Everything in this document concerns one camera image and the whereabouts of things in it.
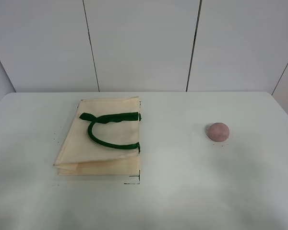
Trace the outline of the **cream linen bag green handles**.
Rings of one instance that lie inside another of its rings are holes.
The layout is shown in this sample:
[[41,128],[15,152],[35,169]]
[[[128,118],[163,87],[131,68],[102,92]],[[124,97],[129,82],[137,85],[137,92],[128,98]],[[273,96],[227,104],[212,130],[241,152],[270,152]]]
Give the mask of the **cream linen bag green handles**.
[[[103,115],[139,113],[140,99],[85,99],[81,100],[67,137],[54,166],[60,175],[138,175],[140,171],[139,148],[115,149],[93,141],[88,135],[91,121],[81,119],[82,114],[90,119]],[[92,134],[99,140],[114,145],[139,145],[140,120],[96,122]]]

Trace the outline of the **pink peach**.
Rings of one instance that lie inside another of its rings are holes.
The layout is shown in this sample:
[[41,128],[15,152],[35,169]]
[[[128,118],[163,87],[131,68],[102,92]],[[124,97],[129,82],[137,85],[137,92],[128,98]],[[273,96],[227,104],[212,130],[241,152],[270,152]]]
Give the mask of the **pink peach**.
[[210,123],[205,126],[205,133],[214,142],[224,142],[229,138],[229,127],[224,123]]

